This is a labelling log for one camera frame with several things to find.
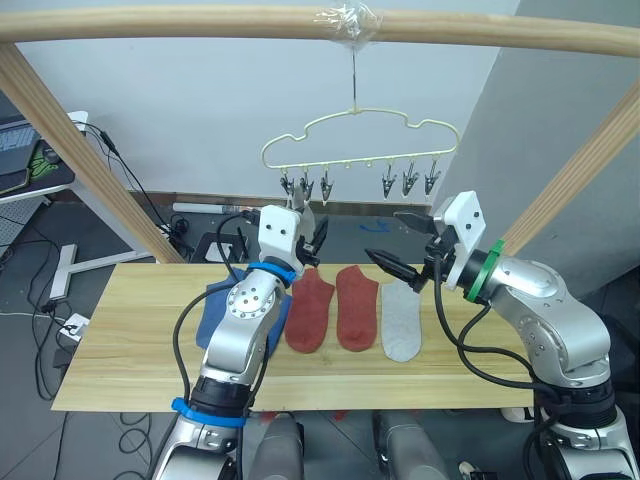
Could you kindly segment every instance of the red sock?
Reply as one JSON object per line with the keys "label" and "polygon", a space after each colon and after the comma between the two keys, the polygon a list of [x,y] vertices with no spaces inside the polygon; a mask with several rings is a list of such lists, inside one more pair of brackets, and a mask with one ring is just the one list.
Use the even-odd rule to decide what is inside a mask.
{"label": "red sock", "polygon": [[329,303],[335,287],[323,282],[315,268],[304,272],[293,284],[293,301],[284,326],[291,348],[311,353],[322,345],[329,323]]}
{"label": "red sock", "polygon": [[376,340],[378,282],[365,277],[357,265],[341,270],[338,289],[338,341],[347,350],[366,350]]}

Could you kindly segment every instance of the gray sock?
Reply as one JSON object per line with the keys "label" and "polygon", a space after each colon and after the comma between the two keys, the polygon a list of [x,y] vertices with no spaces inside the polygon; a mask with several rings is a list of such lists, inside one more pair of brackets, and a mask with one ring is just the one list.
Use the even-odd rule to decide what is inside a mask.
{"label": "gray sock", "polygon": [[408,362],[422,347],[420,295],[400,280],[382,285],[382,348],[391,360]]}

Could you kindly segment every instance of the blue ring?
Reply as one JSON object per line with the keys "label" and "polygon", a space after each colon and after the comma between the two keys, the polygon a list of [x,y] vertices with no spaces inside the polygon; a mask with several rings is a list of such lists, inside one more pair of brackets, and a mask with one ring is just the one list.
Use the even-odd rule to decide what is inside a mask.
{"label": "blue ring", "polygon": [[284,268],[279,267],[278,265],[274,265],[273,263],[254,262],[249,264],[249,268],[274,273],[284,279],[285,283],[287,283],[287,287],[289,287],[294,282],[297,276],[295,271],[285,270]]}
{"label": "blue ring", "polygon": [[215,415],[207,415],[206,413],[191,410],[184,402],[184,398],[177,397],[171,402],[171,409],[180,413],[184,418],[193,420],[194,422],[204,425],[212,425],[214,427],[242,428],[247,423],[246,418],[242,417],[216,417]]}

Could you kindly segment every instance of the hanger clip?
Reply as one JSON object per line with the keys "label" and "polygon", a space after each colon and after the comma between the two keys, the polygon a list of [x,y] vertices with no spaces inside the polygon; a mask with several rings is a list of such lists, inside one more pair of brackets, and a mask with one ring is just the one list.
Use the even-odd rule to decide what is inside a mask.
{"label": "hanger clip", "polygon": [[393,186],[393,182],[396,181],[396,177],[398,175],[391,176],[391,165],[387,167],[387,176],[382,177],[382,193],[384,194],[384,198],[389,196],[389,192],[391,191],[391,187]]}
{"label": "hanger clip", "polygon": [[433,186],[438,181],[438,178],[440,178],[440,174],[441,173],[442,172],[440,170],[438,170],[438,173],[436,173],[435,175],[432,175],[432,176],[425,175],[424,176],[424,194],[425,195],[431,194],[431,190],[433,190]]}
{"label": "hanger clip", "polygon": [[282,185],[287,195],[293,195],[294,179],[289,180],[286,173],[280,178],[280,185]]}
{"label": "hanger clip", "polygon": [[322,190],[322,202],[326,205],[334,182],[329,183],[329,170],[324,171],[324,176],[320,179],[320,190]]}
{"label": "hanger clip", "polygon": [[309,183],[309,178],[307,171],[304,172],[304,177],[300,178],[300,188],[302,188],[302,193],[304,193],[305,201],[309,201],[311,199],[311,192],[313,191],[313,184],[315,181]]}
{"label": "hanger clip", "polygon": [[402,196],[406,197],[413,188],[420,174],[418,172],[413,173],[413,165],[415,162],[411,162],[408,172],[402,172]]}

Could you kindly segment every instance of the white wall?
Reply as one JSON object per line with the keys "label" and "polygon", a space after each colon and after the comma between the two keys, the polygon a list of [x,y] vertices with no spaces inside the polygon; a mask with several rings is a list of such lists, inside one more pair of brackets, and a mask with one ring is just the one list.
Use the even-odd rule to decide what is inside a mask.
{"label": "white wall", "polygon": [[[0,9],[51,8],[50,3],[5,0]],[[126,3],[104,0],[91,6]],[[379,0],[369,5],[513,14],[518,3]],[[86,6],[84,0],[56,3],[56,8]],[[151,191],[282,196],[279,172],[259,163],[264,142],[289,131],[299,134],[311,119],[351,106],[350,52],[329,41],[107,39],[30,43],[20,49],[67,110],[88,110],[110,133]],[[358,55],[359,104],[404,110],[416,121],[445,120],[464,132],[498,50],[368,45]],[[451,141],[446,131],[422,132],[405,131],[397,121],[357,117],[318,129],[315,142],[306,148],[297,144],[295,150],[281,152],[292,155],[292,161],[314,161],[424,151]],[[443,158],[441,166],[449,161]],[[430,163],[423,161],[420,170]],[[396,165],[398,180],[390,200],[403,201],[406,166]],[[383,170],[386,166],[332,168],[331,199],[382,201]],[[321,173],[311,172],[315,198],[320,197]],[[421,178],[406,201],[424,202],[423,192]]]}

